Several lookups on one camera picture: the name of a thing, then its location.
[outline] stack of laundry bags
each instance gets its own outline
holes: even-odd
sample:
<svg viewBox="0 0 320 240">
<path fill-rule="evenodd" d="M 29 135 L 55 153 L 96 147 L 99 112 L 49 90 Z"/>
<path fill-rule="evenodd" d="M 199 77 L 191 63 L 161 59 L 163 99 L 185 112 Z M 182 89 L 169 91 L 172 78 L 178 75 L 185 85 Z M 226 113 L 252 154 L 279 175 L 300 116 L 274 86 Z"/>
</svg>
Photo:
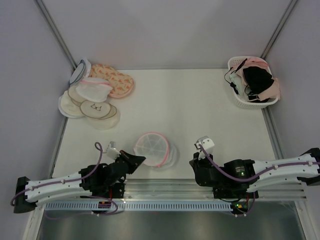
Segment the stack of laundry bags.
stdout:
<svg viewBox="0 0 320 240">
<path fill-rule="evenodd" d="M 69 89 L 59 97 L 58 109 L 68 118 L 86 117 L 98 130 L 110 129 L 120 121 L 119 110 L 107 102 L 107 97 L 123 98 L 134 89 L 129 75 L 113 67 L 80 61 L 69 80 Z"/>
</svg>

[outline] gray wall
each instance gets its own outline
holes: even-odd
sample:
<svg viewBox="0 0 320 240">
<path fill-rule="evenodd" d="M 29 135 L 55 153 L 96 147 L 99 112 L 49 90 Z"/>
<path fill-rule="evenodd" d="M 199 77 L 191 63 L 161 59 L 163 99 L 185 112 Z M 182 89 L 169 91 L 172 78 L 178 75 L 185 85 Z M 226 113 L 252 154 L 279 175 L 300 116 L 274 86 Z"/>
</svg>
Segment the gray wall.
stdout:
<svg viewBox="0 0 320 240">
<path fill-rule="evenodd" d="M 0 239 L 20 240 L 28 213 L 9 205 L 18 177 L 48 176 L 71 67 L 32 0 L 0 2 Z"/>
<path fill-rule="evenodd" d="M 226 68 L 260 56 L 289 0 L 44 0 L 78 62 Z"/>
<path fill-rule="evenodd" d="M 281 86 L 271 111 L 286 157 L 320 148 L 319 13 L 319 0 L 300 1 L 267 58 Z M 319 229 L 320 187 L 306 194 Z"/>
</svg>

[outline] white table surface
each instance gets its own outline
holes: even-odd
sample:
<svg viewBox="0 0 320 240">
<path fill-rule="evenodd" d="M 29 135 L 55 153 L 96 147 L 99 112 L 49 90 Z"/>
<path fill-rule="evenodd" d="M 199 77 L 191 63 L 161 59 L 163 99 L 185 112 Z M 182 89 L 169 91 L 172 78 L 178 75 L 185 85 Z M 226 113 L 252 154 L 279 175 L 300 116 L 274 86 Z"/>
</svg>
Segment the white table surface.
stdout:
<svg viewBox="0 0 320 240">
<path fill-rule="evenodd" d="M 98 161 L 100 142 L 110 141 L 118 150 L 133 154 L 138 138 L 147 132 L 164 134 L 179 152 L 175 165 L 166 170 L 140 166 L 128 179 L 193 179 L 189 161 L 194 143 L 209 136 L 215 143 L 218 165 L 234 159 L 275 158 L 261 110 L 236 107 L 232 89 L 224 81 L 225 69 L 123 70 L 135 80 L 133 93 L 123 99 L 111 98 L 121 113 L 119 124 L 96 130 L 85 117 L 69 119 L 53 171 L 62 177 Z M 102 163 L 111 163 L 104 155 Z"/>
</svg>

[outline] mesh laundry bag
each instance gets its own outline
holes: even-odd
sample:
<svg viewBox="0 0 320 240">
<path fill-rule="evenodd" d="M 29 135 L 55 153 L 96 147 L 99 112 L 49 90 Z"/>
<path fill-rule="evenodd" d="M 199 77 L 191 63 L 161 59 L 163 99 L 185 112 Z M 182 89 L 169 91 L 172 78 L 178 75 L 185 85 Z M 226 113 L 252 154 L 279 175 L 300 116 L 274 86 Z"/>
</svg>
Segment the mesh laundry bag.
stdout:
<svg viewBox="0 0 320 240">
<path fill-rule="evenodd" d="M 84 101 L 80 105 L 80 111 L 83 115 L 91 119 L 103 119 L 111 111 L 111 105 L 106 102 Z"/>
<path fill-rule="evenodd" d="M 110 104 L 111 110 L 107 116 L 99 119 L 87 117 L 88 123 L 98 130 L 108 130 L 114 128 L 120 121 L 119 110 Z"/>
<path fill-rule="evenodd" d="M 143 164 L 166 169 L 177 159 L 177 150 L 165 136 L 158 132 L 148 132 L 141 136 L 133 149 L 138 156 L 146 157 Z"/>
<path fill-rule="evenodd" d="M 107 80 L 98 77 L 87 77 L 79 82 L 75 91 L 91 102 L 102 103 L 107 99 L 112 89 L 113 87 Z"/>
<path fill-rule="evenodd" d="M 81 118 L 84 116 L 80 108 L 71 101 L 67 91 L 59 98 L 58 109 L 62 115 L 68 118 Z"/>
<path fill-rule="evenodd" d="M 85 58 L 82 59 L 76 69 L 74 70 L 70 80 L 69 85 L 76 85 L 82 78 L 89 77 L 91 71 L 91 63 Z"/>
<path fill-rule="evenodd" d="M 71 101 L 77 105 L 78 107 L 80 107 L 80 105 L 86 101 L 85 98 L 83 98 L 82 96 L 80 96 L 77 92 L 76 92 L 76 85 L 69 87 L 68 89 L 68 96 L 71 99 Z"/>
<path fill-rule="evenodd" d="M 134 89 L 135 82 L 127 74 L 123 74 L 111 66 L 102 64 L 93 64 L 90 77 L 108 80 L 113 87 L 109 97 L 123 98 L 128 96 Z"/>
</svg>

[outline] metal frame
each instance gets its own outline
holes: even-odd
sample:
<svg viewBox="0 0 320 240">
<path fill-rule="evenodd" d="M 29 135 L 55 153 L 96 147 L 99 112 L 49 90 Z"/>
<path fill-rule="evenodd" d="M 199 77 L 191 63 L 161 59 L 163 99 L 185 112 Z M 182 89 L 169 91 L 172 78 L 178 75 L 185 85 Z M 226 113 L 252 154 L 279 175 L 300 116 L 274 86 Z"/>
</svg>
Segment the metal frame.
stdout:
<svg viewBox="0 0 320 240">
<path fill-rule="evenodd" d="M 290 15 L 292 14 L 293 10 L 295 9 L 295 7 L 297 6 L 297 3 L 300 0 L 290 0 L 288 6 L 286 7 L 278 25 L 276 26 L 269 42 L 267 43 L 267 45 L 265 46 L 265 49 L 263 50 L 262 54 L 261 54 L 261 58 L 262 59 L 266 59 L 270 50 L 272 49 L 272 47 L 274 46 L 277 38 L 279 37 L 279 34 L 281 33 L 281 31 L 283 30 L 284 26 L 286 25 L 286 22 L 288 21 Z"/>
<path fill-rule="evenodd" d="M 60 45 L 65 57 L 69 61 L 70 65 L 75 69 L 77 64 L 70 53 L 61 33 L 59 32 L 53 18 L 51 17 L 47 7 L 42 0 L 34 0 L 38 9 L 40 10 L 44 20 L 48 24 L 55 39 Z M 279 34 L 283 30 L 286 22 L 292 14 L 294 8 L 297 6 L 299 0 L 291 0 L 284 11 L 278 25 L 276 26 L 268 44 L 261 54 L 261 58 L 265 59 L 275 44 Z M 275 127 L 275 123 L 272 118 L 270 108 L 267 107 L 262 110 L 264 120 L 267 126 L 269 137 L 272 143 L 272 148 L 277 159 L 284 158 L 284 153 L 281 147 L 281 141 Z M 54 166 L 59 154 L 60 145 L 66 128 L 68 120 L 65 118 L 60 131 L 59 139 L 54 151 L 52 159 L 52 165 L 49 176 L 52 176 Z M 129 179 L 126 181 L 126 189 L 124 199 L 129 200 L 134 204 L 137 201 L 195 201 L 196 203 L 205 203 L 209 201 L 217 203 L 216 199 L 213 199 L 212 189 L 198 186 L 194 179 Z M 319 239 L 317 238 L 312 221 L 306 208 L 306 196 L 301 184 L 286 184 L 278 185 L 274 187 L 265 188 L 259 191 L 259 198 L 257 201 L 295 201 L 298 215 L 302 224 L 302 228 L 307 240 Z M 44 208 L 38 207 L 30 214 L 25 233 L 23 235 L 24 240 L 34 240 L 37 238 L 37 234 L 40 228 L 41 219 L 43 217 Z"/>
</svg>

